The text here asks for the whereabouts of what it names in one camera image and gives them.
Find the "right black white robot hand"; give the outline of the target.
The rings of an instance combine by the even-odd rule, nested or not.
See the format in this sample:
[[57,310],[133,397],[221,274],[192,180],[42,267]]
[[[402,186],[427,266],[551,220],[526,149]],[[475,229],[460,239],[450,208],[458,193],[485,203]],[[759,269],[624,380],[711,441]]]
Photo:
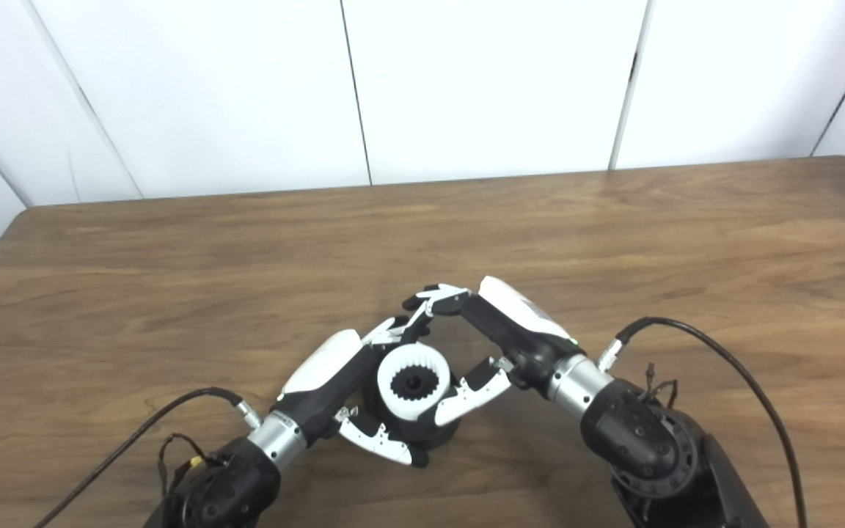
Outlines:
[[411,315],[402,328],[403,344],[422,337],[437,315],[460,315],[494,343],[502,357],[487,358],[462,378],[425,418],[453,423],[511,387],[533,389],[543,399],[557,397],[566,372],[583,362],[577,341],[532,301],[499,278],[486,275],[477,291],[455,285],[429,285],[406,298]]

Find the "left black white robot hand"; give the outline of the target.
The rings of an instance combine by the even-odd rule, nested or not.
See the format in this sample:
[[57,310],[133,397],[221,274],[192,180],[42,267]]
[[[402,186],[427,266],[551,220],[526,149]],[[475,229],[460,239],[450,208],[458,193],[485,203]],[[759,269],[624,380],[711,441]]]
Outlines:
[[285,470],[318,440],[341,436],[380,458],[425,468],[429,455],[413,447],[372,414],[345,402],[372,377],[386,352],[399,343],[408,318],[387,318],[366,335],[345,329],[312,352],[285,382],[267,417],[251,434],[254,442]]

